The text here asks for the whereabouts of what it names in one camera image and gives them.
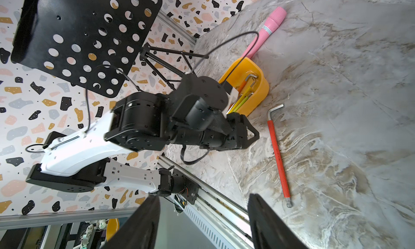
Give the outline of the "yellow hex key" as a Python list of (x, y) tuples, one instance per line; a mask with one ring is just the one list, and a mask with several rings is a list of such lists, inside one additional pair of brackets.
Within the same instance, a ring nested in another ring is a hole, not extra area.
[(237, 106), (240, 102), (241, 102), (241, 100), (242, 99), (244, 99), (244, 97), (245, 96), (247, 96), (247, 95), (250, 95), (250, 94), (253, 94), (253, 92), (254, 92), (254, 90), (253, 90), (253, 87), (255, 86), (255, 83), (252, 83), (242, 94), (241, 94), (241, 96), (239, 97), (239, 99), (231, 106), (231, 108), (230, 108), (230, 110), (228, 111), (228, 114), (230, 114), (231, 112), (231, 110), (235, 107), (235, 106)]

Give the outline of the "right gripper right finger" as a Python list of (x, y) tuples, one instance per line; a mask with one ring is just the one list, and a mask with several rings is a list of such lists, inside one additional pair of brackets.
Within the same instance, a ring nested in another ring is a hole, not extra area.
[(252, 193), (247, 205), (255, 249), (307, 249), (259, 195)]

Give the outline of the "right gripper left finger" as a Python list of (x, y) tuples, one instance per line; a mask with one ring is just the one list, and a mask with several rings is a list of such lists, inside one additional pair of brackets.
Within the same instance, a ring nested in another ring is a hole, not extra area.
[(149, 196), (103, 246), (105, 249), (153, 249), (161, 214), (160, 198)]

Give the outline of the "orange hex key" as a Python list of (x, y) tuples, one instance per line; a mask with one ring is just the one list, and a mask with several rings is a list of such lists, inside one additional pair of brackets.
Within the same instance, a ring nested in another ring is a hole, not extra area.
[(250, 74), (250, 75), (248, 75), (244, 80), (243, 80), (243, 82), (241, 83), (241, 85), (239, 86), (239, 88), (237, 89), (238, 90), (238, 92), (239, 93), (241, 93), (242, 92), (242, 90), (244, 89), (244, 87), (245, 87), (245, 85), (247, 84), (247, 82), (248, 82), (248, 80), (249, 79), (253, 79), (254, 80), (254, 83), (255, 83), (255, 81), (256, 81), (256, 79), (258, 78), (256, 75), (253, 75), (253, 74)]

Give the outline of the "red hex key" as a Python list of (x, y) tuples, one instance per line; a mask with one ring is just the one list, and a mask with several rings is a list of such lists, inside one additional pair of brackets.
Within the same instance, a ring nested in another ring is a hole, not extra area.
[(280, 182), (281, 182), (283, 195), (284, 195), (284, 198), (285, 198), (285, 201), (286, 201), (286, 207), (287, 208), (292, 208), (292, 201), (291, 201), (289, 185), (288, 185), (288, 181), (287, 181), (287, 178), (286, 178), (285, 169), (284, 169), (284, 165), (283, 165), (283, 160), (282, 160), (281, 152), (280, 152), (279, 145), (278, 145), (278, 139), (277, 139), (277, 135), (276, 135), (275, 125), (273, 123), (273, 120), (271, 119), (271, 114), (273, 112), (275, 112), (276, 110), (281, 109), (282, 107), (284, 107), (284, 105), (280, 104), (280, 105), (277, 105), (276, 107), (271, 108), (267, 112), (267, 119), (268, 119), (267, 124), (268, 124), (269, 133), (270, 133), (272, 148), (273, 148), (273, 151), (274, 151), (275, 160), (276, 160), (276, 164), (277, 164), (279, 179), (280, 179)]

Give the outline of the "green hex key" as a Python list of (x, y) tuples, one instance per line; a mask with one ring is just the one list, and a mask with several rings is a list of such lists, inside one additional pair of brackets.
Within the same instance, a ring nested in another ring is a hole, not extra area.
[(230, 112), (231, 113), (233, 113), (233, 112), (237, 112), (245, 103), (246, 103), (246, 101), (250, 98), (252, 96), (252, 94), (250, 94), (250, 95), (247, 95), (247, 96), (245, 96), (244, 97), (244, 99), (242, 99), (241, 100), (241, 102), (237, 105), (237, 106), (235, 106)]

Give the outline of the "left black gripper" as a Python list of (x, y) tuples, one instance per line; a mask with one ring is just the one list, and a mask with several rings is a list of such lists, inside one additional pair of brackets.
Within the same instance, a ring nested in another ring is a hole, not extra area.
[(210, 150), (247, 149), (260, 138), (247, 117), (236, 112), (226, 117), (215, 112), (202, 116), (201, 130), (201, 148)]

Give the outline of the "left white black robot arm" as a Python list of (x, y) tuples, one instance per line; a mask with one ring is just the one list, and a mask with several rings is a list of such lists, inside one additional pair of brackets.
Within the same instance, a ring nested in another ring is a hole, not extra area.
[(135, 92), (83, 130), (49, 134), (44, 156), (26, 181), (69, 193), (114, 186), (161, 197), (188, 194), (190, 183), (170, 169), (128, 167), (115, 156), (161, 151), (169, 144), (207, 151), (246, 149), (259, 132), (245, 116), (227, 113), (228, 101), (226, 84), (194, 75), (184, 76), (170, 94)]

